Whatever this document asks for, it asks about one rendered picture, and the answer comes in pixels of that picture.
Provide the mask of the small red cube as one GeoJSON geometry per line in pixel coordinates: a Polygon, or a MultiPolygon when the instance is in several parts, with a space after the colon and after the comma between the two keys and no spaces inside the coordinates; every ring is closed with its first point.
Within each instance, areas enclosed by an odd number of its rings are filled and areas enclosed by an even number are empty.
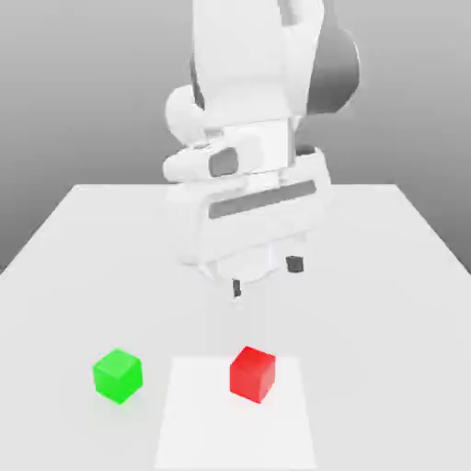
{"type": "Polygon", "coordinates": [[[275,382],[276,357],[246,346],[229,369],[230,392],[260,404],[275,382]]]}

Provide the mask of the small green cube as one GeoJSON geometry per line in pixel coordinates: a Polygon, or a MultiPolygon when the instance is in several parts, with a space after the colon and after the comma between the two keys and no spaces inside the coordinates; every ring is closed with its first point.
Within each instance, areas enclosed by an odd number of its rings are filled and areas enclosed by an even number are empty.
{"type": "Polygon", "coordinates": [[[114,349],[92,367],[96,391],[105,398],[124,403],[143,386],[141,360],[121,349],[114,349]]]}

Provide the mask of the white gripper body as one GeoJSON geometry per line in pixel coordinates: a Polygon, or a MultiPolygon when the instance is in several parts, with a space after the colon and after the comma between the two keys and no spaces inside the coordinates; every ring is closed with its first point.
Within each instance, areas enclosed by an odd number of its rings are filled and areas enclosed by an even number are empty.
{"type": "Polygon", "coordinates": [[[179,182],[166,195],[172,249],[209,277],[264,277],[278,268],[276,245],[309,234],[331,199],[320,151],[272,172],[179,182]]]}

